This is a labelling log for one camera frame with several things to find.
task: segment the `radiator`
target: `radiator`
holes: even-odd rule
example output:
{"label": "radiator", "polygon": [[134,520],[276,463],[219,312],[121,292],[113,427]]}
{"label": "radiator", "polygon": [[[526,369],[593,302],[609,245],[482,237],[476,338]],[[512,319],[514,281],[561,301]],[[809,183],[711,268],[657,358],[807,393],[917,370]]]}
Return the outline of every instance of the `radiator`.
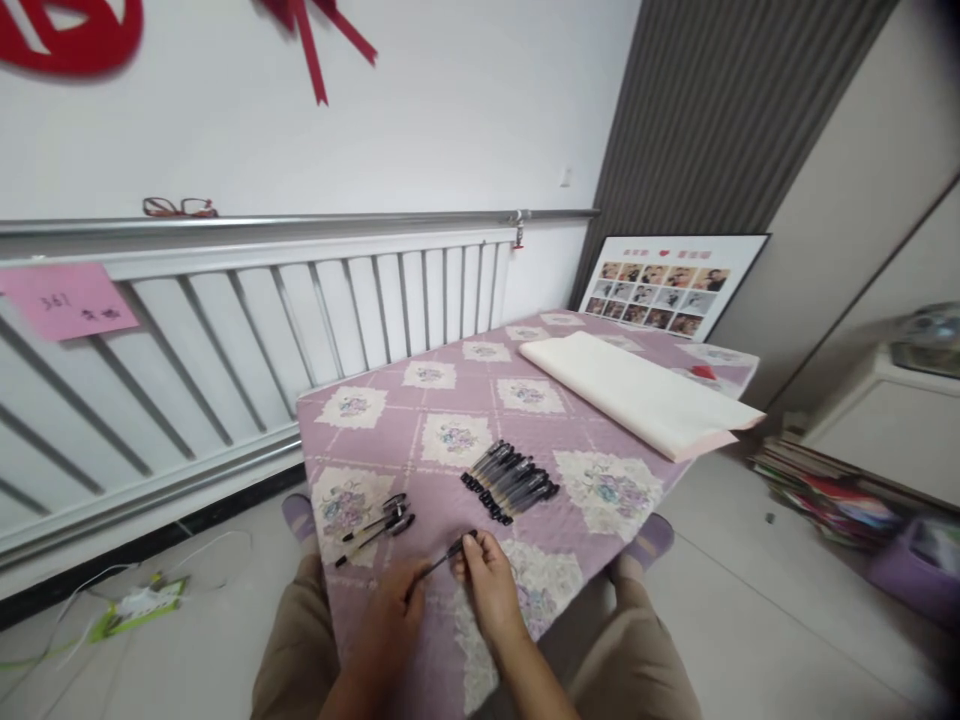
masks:
{"label": "radiator", "polygon": [[301,393],[500,324],[514,237],[58,257],[103,263],[140,327],[51,343],[0,299],[0,568],[252,463],[298,462]]}

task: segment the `tile floor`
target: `tile floor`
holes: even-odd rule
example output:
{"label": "tile floor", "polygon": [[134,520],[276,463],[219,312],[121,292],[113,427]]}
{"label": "tile floor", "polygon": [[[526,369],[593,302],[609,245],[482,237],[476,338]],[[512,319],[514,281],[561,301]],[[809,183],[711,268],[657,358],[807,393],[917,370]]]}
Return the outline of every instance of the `tile floor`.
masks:
{"label": "tile floor", "polygon": [[[170,568],[227,530],[249,533],[228,535],[184,563],[195,578],[184,607],[72,657],[46,661],[0,706],[0,717],[247,717],[274,609],[297,561],[281,499],[98,586],[104,595],[122,594],[153,568]],[[942,652],[941,633],[862,580],[856,554],[819,541],[732,454],[697,462],[661,512],[678,538],[648,587],[705,717],[923,717],[942,702],[931,660]],[[765,521],[768,512],[776,516],[773,524]],[[559,674],[572,671],[609,610],[612,593],[605,585],[588,585],[544,638]],[[82,597],[54,645],[82,633],[103,607]],[[42,650],[57,612],[44,611],[0,635],[0,662]],[[20,674],[0,671],[0,697]],[[506,707],[495,697],[486,710],[500,716]]]}

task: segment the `pink paper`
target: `pink paper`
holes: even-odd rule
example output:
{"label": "pink paper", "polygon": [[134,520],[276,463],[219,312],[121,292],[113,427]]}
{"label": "pink paper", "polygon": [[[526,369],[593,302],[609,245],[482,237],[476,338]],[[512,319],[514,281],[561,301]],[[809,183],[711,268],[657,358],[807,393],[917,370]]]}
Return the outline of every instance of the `pink paper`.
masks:
{"label": "pink paper", "polygon": [[140,324],[99,263],[0,270],[0,291],[54,342]]}

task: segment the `picture frame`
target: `picture frame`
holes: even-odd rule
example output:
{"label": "picture frame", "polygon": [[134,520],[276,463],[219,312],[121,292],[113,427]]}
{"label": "picture frame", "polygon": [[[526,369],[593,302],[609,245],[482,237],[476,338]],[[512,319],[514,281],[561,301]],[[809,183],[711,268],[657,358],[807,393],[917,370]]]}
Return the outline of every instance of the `picture frame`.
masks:
{"label": "picture frame", "polygon": [[580,312],[705,342],[769,238],[608,237]]}

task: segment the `metal pipe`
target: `metal pipe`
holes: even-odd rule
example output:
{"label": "metal pipe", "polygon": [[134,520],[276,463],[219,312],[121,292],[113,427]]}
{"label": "metal pipe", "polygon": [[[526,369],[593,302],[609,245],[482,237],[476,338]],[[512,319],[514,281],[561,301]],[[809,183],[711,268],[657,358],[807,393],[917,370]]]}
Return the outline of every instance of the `metal pipe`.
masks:
{"label": "metal pipe", "polygon": [[518,220],[580,220],[596,217],[594,208],[580,210],[486,210],[467,212],[353,213],[343,215],[252,215],[218,218],[109,218],[80,220],[11,220],[0,222],[0,242],[46,236],[171,237],[238,229],[377,230],[421,225],[505,225]]}
{"label": "metal pipe", "polygon": [[238,473],[262,465],[263,463],[285,453],[300,448],[300,438],[281,438],[271,445],[259,450],[251,451],[246,455],[224,463],[205,473],[171,483],[165,487],[147,493],[138,498],[131,498],[116,507],[107,508],[90,517],[78,519],[56,531],[45,533],[31,541],[25,542],[7,551],[0,552],[0,572],[26,562],[38,555],[56,550],[69,543],[76,542],[95,533],[106,530],[121,522],[142,515],[145,512],[185,497],[206,487],[229,480]]}

